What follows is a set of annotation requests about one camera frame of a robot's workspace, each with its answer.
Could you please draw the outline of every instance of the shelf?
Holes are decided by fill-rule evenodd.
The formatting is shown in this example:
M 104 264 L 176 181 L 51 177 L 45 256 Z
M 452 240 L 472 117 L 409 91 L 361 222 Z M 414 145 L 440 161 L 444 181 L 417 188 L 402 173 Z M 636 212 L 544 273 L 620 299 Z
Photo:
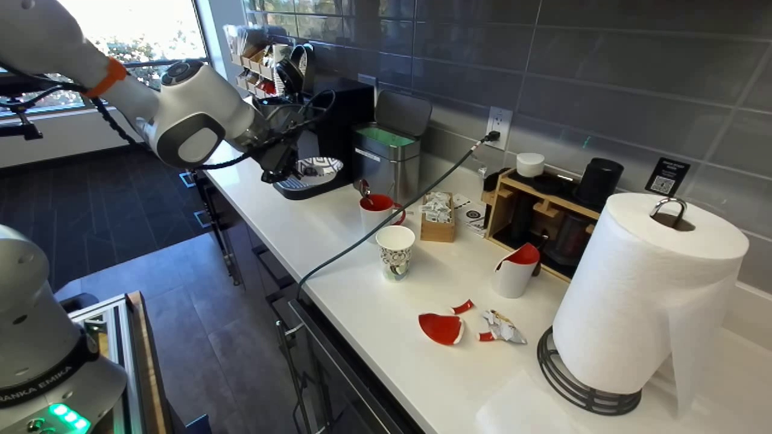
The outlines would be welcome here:
M 598 218 L 596 209 L 569 199 L 572 191 L 562 177 L 500 173 L 496 192 L 484 196 L 493 208 L 485 236 L 509 247 L 539 246 L 544 270 L 569 280 Z

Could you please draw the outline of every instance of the coffee machine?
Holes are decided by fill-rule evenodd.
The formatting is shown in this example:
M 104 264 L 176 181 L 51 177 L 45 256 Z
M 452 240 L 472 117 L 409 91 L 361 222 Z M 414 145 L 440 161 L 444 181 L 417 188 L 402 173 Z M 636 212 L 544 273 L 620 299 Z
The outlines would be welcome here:
M 356 127 L 374 121 L 374 86 L 330 77 L 316 80 L 314 88 L 314 106 L 323 106 L 327 114 L 300 135 L 297 156 L 334 156 L 344 161 L 344 168 L 322 185 L 304 185 L 297 177 L 279 181 L 276 188 L 291 199 L 352 183 L 358 177 Z

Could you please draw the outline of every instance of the plate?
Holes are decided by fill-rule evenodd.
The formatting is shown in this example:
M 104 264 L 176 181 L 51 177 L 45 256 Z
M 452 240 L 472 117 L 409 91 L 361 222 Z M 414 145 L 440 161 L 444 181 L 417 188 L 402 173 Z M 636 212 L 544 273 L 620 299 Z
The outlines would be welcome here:
M 297 158 L 294 168 L 300 173 L 300 183 L 322 185 L 338 175 L 338 171 L 344 168 L 344 161 L 334 156 L 310 156 L 310 158 Z

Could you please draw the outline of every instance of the paper towel holder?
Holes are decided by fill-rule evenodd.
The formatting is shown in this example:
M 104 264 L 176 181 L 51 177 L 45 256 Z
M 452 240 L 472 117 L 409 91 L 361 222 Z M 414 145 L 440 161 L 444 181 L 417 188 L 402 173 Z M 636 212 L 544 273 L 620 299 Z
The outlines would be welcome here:
M 545 380 L 557 391 L 557 394 L 586 411 L 616 417 L 633 411 L 642 403 L 642 391 L 609 393 L 583 382 L 562 361 L 561 349 L 555 346 L 552 328 L 541 335 L 537 358 Z
M 671 203 L 678 203 L 678 214 L 666 214 L 662 212 L 665 205 L 671 205 Z M 677 232 L 696 232 L 696 224 L 686 222 L 683 214 L 686 214 L 686 208 L 689 203 L 683 198 L 666 198 L 662 203 L 654 205 L 651 209 L 651 218 L 660 222 L 660 224 L 666 224 Z

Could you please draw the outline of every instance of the robotic arm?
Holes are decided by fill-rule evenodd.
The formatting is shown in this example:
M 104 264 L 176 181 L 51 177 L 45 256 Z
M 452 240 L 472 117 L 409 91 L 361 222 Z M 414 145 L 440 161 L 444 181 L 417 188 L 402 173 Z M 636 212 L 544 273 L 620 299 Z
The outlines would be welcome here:
M 55 0 L 4 0 L 0 41 L 4 68 L 32 80 L 47 73 L 70 77 L 86 97 L 111 100 L 171 167 L 203 167 L 228 139 L 264 167 L 264 181 L 294 173 L 294 141 L 310 124 L 297 104 L 269 115 L 211 65 L 190 62 L 169 68 L 163 91 L 155 91 L 90 44 Z
M 264 167 L 264 181 L 300 175 L 294 141 L 314 121 L 306 106 L 266 114 L 212 68 L 190 62 L 169 68 L 155 91 L 90 44 L 55 0 L 0 0 L 0 41 L 4 68 L 29 80 L 47 80 L 47 73 L 70 77 L 86 97 L 111 100 L 166 164 L 200 168 L 228 139 Z M 4 434 L 42 432 L 34 421 L 48 411 L 90 432 L 127 386 L 123 372 L 94 353 L 55 303 L 47 274 L 45 250 L 0 224 Z

